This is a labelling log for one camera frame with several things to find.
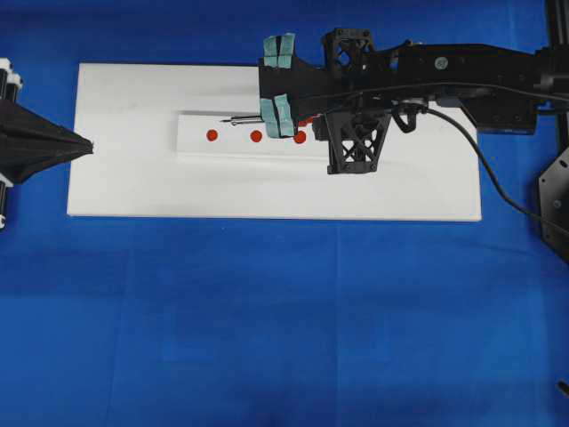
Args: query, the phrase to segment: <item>black mounting plate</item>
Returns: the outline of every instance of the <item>black mounting plate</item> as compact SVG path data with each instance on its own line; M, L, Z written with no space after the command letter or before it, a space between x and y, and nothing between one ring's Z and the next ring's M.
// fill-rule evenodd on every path
M569 149L549 165L539 178L541 216L569 230ZM569 238L542 224L541 238L569 262Z

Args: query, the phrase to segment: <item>teal tape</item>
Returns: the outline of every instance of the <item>teal tape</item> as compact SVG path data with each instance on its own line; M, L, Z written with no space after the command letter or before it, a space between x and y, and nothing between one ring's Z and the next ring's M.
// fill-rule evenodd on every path
M265 51L265 66L276 67L276 37L271 36L263 40L263 49Z
M286 93L275 97L276 110L281 125L281 135L294 136L293 118L291 117L291 106L288 103Z
M275 109L273 108L273 101L260 99L260 116L265 122L267 135L269 138L279 138L278 123L276 122Z
M290 68L293 62L294 33L286 33L281 36L281 50L278 56L278 67Z

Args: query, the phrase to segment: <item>blue cloth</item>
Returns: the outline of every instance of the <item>blue cloth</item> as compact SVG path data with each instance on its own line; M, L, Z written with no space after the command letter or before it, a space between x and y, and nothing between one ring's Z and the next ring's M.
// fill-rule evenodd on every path
M80 61L253 64L293 30L318 64L334 27L378 49L548 43L531 0L5 0L0 16L21 104L67 127ZM535 209L554 119L480 145ZM68 174L13 191L0 234L2 426L569 422L569 269L483 173L475 223L68 218Z

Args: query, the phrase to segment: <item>screw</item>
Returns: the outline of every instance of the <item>screw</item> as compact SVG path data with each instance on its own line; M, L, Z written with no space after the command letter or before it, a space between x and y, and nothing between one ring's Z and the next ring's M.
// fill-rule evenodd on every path
M448 67L448 59L444 56L439 56L435 59L435 68L436 69L446 69Z

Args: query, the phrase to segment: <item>white board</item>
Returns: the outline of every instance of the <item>white board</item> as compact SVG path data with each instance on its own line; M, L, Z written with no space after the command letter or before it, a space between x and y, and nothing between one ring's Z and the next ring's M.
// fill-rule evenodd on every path
M95 153L72 163L68 214L481 219L476 156L447 123L418 117L410 134L392 124L377 173L331 176L309 129L304 144L254 143L248 133L262 127L219 123L257 113L258 91L255 67L81 64L75 130Z

